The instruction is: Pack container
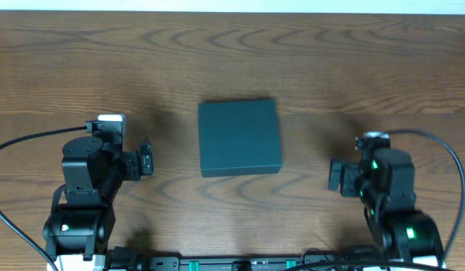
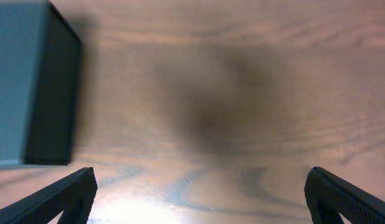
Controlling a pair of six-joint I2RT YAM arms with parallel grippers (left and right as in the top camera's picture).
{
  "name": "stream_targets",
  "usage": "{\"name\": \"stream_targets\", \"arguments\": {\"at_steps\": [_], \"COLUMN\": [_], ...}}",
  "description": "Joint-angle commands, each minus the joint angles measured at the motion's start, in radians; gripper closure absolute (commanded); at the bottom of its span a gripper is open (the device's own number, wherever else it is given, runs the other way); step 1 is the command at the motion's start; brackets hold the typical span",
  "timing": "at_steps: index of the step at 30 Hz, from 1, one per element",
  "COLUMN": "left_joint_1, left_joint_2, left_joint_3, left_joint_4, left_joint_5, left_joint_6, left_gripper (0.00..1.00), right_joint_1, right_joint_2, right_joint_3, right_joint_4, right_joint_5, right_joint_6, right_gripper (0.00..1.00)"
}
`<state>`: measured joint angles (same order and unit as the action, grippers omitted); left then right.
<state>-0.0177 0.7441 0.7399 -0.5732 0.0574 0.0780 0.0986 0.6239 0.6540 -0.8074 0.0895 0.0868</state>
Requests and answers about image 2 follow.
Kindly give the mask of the dark green box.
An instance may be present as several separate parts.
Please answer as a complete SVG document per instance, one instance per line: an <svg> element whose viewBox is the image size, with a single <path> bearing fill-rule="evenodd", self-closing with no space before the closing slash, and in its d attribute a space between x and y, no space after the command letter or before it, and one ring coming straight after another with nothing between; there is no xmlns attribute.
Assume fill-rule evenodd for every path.
<svg viewBox="0 0 385 224"><path fill-rule="evenodd" d="M0 169L70 162L81 60L50 1L0 1Z"/></svg>

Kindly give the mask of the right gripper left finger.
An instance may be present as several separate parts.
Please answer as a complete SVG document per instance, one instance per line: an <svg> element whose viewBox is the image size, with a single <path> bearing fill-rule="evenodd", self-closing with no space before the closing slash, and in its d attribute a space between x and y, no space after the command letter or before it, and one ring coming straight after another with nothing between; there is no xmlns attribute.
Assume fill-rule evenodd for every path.
<svg viewBox="0 0 385 224"><path fill-rule="evenodd" d="M97 182L92 167L84 167L63 179L0 209L0 223L49 223L61 215L59 223L87 223Z"/></svg>

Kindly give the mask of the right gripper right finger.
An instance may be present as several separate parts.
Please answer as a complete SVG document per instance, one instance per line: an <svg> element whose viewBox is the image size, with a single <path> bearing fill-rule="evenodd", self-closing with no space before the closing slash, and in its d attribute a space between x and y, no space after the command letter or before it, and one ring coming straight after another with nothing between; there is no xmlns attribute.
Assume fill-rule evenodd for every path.
<svg viewBox="0 0 385 224"><path fill-rule="evenodd" d="M314 224L385 224L385 202L321 167L305 182L305 199Z"/></svg>

